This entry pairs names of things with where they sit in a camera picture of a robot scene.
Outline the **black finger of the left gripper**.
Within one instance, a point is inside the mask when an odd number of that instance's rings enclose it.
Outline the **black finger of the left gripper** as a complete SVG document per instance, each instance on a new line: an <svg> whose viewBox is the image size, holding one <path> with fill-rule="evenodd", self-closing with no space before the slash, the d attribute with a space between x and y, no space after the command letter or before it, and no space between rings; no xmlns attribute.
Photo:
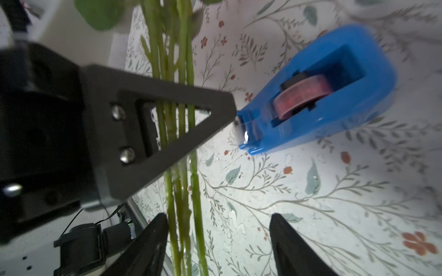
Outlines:
<svg viewBox="0 0 442 276"><path fill-rule="evenodd" d="M100 205L120 204L155 182L168 168L197 149L236 117L234 97L111 69L96 64L79 69L82 115L95 190ZM159 149L150 112L157 101L193 105L209 117Z"/></svg>

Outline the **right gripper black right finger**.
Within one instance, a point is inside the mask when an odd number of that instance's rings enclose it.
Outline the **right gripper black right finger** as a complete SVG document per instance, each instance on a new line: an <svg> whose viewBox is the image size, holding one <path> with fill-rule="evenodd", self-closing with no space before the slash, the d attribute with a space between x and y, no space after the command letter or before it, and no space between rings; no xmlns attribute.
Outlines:
<svg viewBox="0 0 442 276"><path fill-rule="evenodd" d="M279 213L269 226L279 276L337 276Z"/></svg>

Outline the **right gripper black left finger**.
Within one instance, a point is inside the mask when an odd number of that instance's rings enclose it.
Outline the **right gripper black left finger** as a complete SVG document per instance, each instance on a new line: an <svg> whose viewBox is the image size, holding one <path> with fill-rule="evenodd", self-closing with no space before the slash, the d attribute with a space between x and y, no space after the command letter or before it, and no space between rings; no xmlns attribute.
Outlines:
<svg viewBox="0 0 442 276"><path fill-rule="evenodd" d="M106 271L104 276L159 276L167 245L167 215L160 213L129 245Z"/></svg>

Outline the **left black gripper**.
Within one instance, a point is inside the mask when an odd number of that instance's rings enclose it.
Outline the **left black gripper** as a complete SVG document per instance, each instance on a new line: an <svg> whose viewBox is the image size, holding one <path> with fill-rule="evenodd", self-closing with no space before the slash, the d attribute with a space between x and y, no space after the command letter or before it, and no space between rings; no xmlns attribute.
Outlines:
<svg viewBox="0 0 442 276"><path fill-rule="evenodd" d="M37 44L1 50L1 240L103 207L76 64Z"/></svg>

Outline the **blue tape dispenser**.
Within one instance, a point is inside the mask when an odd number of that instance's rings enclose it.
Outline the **blue tape dispenser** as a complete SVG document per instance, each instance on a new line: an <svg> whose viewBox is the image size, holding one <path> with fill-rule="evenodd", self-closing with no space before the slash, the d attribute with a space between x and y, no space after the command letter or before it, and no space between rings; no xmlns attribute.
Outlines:
<svg viewBox="0 0 442 276"><path fill-rule="evenodd" d="M396 83L371 32L342 26L297 53L238 111L238 146L257 155L348 131L388 109Z"/></svg>

